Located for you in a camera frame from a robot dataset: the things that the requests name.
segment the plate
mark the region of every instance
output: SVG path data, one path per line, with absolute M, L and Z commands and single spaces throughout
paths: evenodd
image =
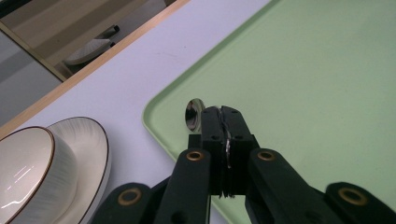
M 69 208 L 55 223 L 88 223 L 104 193 L 111 158 L 104 128 L 89 118 L 71 118 L 48 127 L 73 150 L 78 161 L 78 185 Z
M 147 105 L 176 159 L 187 103 L 239 110 L 261 147 L 324 191 L 346 181 L 396 209 L 396 1 L 272 1 Z M 212 202 L 249 223 L 244 198 Z

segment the bowl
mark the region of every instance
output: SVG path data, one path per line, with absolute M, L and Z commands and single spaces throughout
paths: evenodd
M 29 127 L 0 141 L 0 223 L 53 223 L 73 201 L 76 156 L 46 128 Z

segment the white table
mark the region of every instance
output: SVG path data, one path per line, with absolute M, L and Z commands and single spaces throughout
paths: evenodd
M 18 129 L 71 117 L 96 119 L 112 152 L 104 197 L 128 182 L 153 187 L 172 173 L 175 162 L 144 128 L 145 105 L 267 3 L 190 0 Z M 212 223 L 224 222 L 218 214 L 211 216 Z

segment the tray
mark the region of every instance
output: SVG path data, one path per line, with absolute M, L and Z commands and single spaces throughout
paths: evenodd
M 189 100 L 242 112 L 311 186 L 347 181 L 396 209 L 396 2 L 276 1 L 154 97 L 143 121 L 176 159 Z M 244 198 L 212 202 L 249 223 Z

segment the saucer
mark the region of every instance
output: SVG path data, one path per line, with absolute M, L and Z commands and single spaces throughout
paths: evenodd
M 111 157 L 105 130 L 97 121 L 83 117 L 59 121 L 48 129 L 71 147 L 78 161 L 76 195 L 55 223 L 88 223 L 110 174 Z

